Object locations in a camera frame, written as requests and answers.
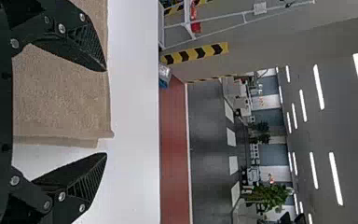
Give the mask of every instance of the bolt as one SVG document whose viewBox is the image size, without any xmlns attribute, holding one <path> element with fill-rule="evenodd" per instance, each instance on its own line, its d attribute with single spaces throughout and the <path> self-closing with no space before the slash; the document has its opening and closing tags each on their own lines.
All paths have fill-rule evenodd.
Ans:
<svg viewBox="0 0 358 224">
<path fill-rule="evenodd" d="M 45 204 L 43 204 L 43 208 L 44 208 L 45 210 L 49 210 L 50 206 L 51 206 L 50 201 L 46 201 Z"/>
<path fill-rule="evenodd" d="M 20 46 L 20 43 L 17 39 L 10 39 L 10 44 L 13 49 L 18 49 Z"/>
<path fill-rule="evenodd" d="M 17 175 L 13 175 L 10 179 L 10 185 L 14 187 L 19 183 L 20 183 L 20 178 Z"/>
<path fill-rule="evenodd" d="M 66 194 L 65 192 L 61 192 L 60 195 L 58 196 L 58 201 L 63 202 L 63 200 L 65 200 Z"/>
<path fill-rule="evenodd" d="M 66 32 L 65 26 L 63 26 L 62 24 L 59 24 L 58 29 L 60 30 L 61 34 L 65 34 L 65 32 Z"/>
<path fill-rule="evenodd" d="M 86 20 L 86 16 L 83 13 L 80 13 L 80 20 L 81 21 L 85 21 Z"/>
<path fill-rule="evenodd" d="M 50 18 L 45 16 L 45 24 L 49 24 L 50 23 Z"/>
<path fill-rule="evenodd" d="M 84 210 L 86 210 L 86 205 L 82 203 L 79 207 L 79 212 L 83 213 Z"/>
</svg>

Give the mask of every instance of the hazard tape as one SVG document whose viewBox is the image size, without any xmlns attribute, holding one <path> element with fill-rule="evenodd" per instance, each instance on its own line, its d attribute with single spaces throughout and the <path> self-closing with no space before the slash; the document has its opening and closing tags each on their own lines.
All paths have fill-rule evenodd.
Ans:
<svg viewBox="0 0 358 224">
<path fill-rule="evenodd" d="M 212 1 L 213 0 L 200 0 L 196 4 L 196 7 L 208 4 L 208 3 L 212 2 Z M 176 12 L 182 11 L 183 7 L 184 7 L 183 3 L 179 3 L 179 4 L 176 4 L 174 6 L 167 7 L 167 8 L 164 9 L 164 16 L 171 16 L 172 14 L 175 14 Z"/>
<path fill-rule="evenodd" d="M 223 42 L 163 55 L 161 56 L 161 61 L 170 65 L 173 63 L 185 63 L 226 53 L 228 53 L 228 42 Z"/>
<path fill-rule="evenodd" d="M 207 77 L 207 78 L 200 78 L 200 79 L 196 79 L 196 80 L 192 80 L 192 81 L 188 81 L 188 84 L 194 84 L 194 83 L 198 83 L 198 82 L 204 82 L 204 81 L 213 81 L 213 80 L 218 80 L 219 78 L 222 77 L 235 77 L 236 75 L 224 75 L 224 76 L 219 76 L 219 77 Z"/>
</svg>

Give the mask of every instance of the white floor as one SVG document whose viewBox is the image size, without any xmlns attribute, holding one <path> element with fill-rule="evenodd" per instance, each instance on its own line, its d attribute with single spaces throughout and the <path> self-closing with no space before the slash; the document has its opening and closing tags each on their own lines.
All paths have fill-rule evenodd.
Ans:
<svg viewBox="0 0 358 224">
<path fill-rule="evenodd" d="M 227 144 L 232 147 L 237 146 L 237 139 L 235 138 L 235 133 L 227 128 Z"/>
<path fill-rule="evenodd" d="M 108 14 L 115 139 L 100 141 L 97 149 L 14 146 L 13 164 L 32 179 L 105 151 L 102 184 L 92 207 L 76 223 L 159 224 L 158 1 L 111 0 Z"/>
<path fill-rule="evenodd" d="M 240 198 L 240 196 L 241 196 L 240 182 L 237 182 L 234 185 L 234 187 L 232 187 L 231 189 L 231 201 L 233 207 L 235 206 L 235 203 Z"/>
<path fill-rule="evenodd" d="M 233 175 L 238 171 L 238 157 L 229 157 L 229 174 Z"/>
<path fill-rule="evenodd" d="M 231 120 L 234 123 L 234 112 L 232 111 L 231 107 L 228 105 L 227 101 L 225 101 L 225 111 L 226 111 L 226 118 Z"/>
</svg>

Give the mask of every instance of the green plant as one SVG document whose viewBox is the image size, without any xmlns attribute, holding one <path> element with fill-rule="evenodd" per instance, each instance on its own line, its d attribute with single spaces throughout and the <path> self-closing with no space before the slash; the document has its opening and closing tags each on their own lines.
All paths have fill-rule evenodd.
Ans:
<svg viewBox="0 0 358 224">
<path fill-rule="evenodd" d="M 258 135 L 257 137 L 249 138 L 249 143 L 250 144 L 258 144 L 259 142 L 261 142 L 262 144 L 268 144 L 270 137 L 271 136 L 269 134 L 262 133 L 262 134 Z"/>
<path fill-rule="evenodd" d="M 257 139 L 258 141 L 260 141 L 262 144 L 268 144 L 269 143 L 269 139 L 270 139 L 271 135 L 267 134 L 267 133 L 262 133 L 260 134 Z"/>
<path fill-rule="evenodd" d="M 255 187 L 252 194 L 247 195 L 247 203 L 261 203 L 266 208 L 265 212 L 272 210 L 275 207 L 282 208 L 286 202 L 290 190 L 286 186 L 271 185 L 269 187 L 259 186 Z"/>
</svg>

